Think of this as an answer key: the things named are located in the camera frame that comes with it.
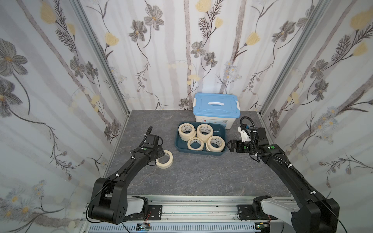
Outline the teal plastic tray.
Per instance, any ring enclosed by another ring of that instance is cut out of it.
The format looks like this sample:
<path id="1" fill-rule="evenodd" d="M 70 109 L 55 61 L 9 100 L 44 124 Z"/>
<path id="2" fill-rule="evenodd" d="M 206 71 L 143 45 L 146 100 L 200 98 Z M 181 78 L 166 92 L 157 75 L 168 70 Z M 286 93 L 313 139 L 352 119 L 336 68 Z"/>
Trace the teal plastic tray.
<path id="1" fill-rule="evenodd" d="M 183 123 L 190 123 L 190 124 L 192 124 L 195 127 L 195 130 L 197 129 L 197 127 L 200 124 L 203 124 L 203 123 L 200 123 L 200 122 L 183 122 Z M 180 138 L 178 132 L 176 133 L 176 139 L 175 139 L 175 146 L 176 146 L 177 150 L 179 152 L 194 153 L 194 154 L 201 154 L 201 155 L 214 155 L 214 156 L 223 155 L 223 153 L 226 151 L 226 130 L 225 130 L 225 128 L 223 126 L 218 125 L 218 124 L 208 123 L 208 125 L 210 125 L 213 128 L 213 131 L 214 131 L 213 136 L 220 136 L 220 137 L 222 137 L 224 139 L 224 141 L 225 141 L 225 149 L 222 152 L 208 152 L 206 150 L 206 143 L 205 143 L 204 149 L 202 151 L 189 150 L 187 148 L 187 142 L 183 141 Z"/>

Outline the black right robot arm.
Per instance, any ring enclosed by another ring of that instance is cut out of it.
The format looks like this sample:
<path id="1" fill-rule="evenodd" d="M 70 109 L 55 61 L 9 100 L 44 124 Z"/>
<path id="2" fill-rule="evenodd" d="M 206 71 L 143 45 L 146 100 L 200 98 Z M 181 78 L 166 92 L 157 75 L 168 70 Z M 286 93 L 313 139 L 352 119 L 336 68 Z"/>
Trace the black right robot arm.
<path id="1" fill-rule="evenodd" d="M 290 191 L 297 205 L 291 207 L 275 201 L 271 196 L 259 196 L 253 199 L 248 210 L 239 207 L 238 219 L 274 217 L 292 226 L 297 233 L 335 233 L 340 223 L 339 204 L 317 191 L 289 161 L 285 152 L 277 144 L 269 143 L 265 129 L 257 128 L 251 118 L 241 117 L 239 132 L 241 142 L 229 141 L 229 150 L 246 153 L 252 160 L 263 162 L 271 168 Z"/>

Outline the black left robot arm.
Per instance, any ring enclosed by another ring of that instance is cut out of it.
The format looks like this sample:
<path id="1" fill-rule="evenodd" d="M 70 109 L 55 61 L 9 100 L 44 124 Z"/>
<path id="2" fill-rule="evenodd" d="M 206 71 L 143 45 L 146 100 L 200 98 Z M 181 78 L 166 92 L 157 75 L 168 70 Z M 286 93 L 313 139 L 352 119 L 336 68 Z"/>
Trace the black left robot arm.
<path id="1" fill-rule="evenodd" d="M 149 215 L 149 201 L 145 197 L 128 197 L 127 189 L 136 175 L 150 163 L 163 157 L 163 139 L 151 134 L 150 126 L 141 143 L 116 172 L 96 180 L 86 218 L 91 223 L 107 222 L 115 225 L 128 220 L 141 220 Z"/>

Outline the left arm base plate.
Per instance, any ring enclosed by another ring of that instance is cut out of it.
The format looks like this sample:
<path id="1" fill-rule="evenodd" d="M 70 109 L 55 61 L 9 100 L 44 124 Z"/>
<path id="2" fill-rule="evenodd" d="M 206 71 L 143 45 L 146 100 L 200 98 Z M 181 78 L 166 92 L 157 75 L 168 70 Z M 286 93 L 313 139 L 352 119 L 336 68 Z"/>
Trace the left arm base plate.
<path id="1" fill-rule="evenodd" d="M 126 216 L 122 221 L 158 221 L 162 217 L 162 208 L 162 205 L 145 205 L 140 213 Z"/>

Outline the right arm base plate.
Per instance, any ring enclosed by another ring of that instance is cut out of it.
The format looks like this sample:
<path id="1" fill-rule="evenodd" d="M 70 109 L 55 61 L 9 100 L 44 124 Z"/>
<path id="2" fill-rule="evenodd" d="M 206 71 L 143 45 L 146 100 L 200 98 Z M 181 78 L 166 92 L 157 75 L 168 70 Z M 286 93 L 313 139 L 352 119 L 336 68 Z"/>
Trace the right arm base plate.
<path id="1" fill-rule="evenodd" d="M 269 221 L 277 220 L 276 217 L 265 214 L 260 207 L 255 205 L 237 205 L 238 218 L 240 220 L 260 220 Z"/>

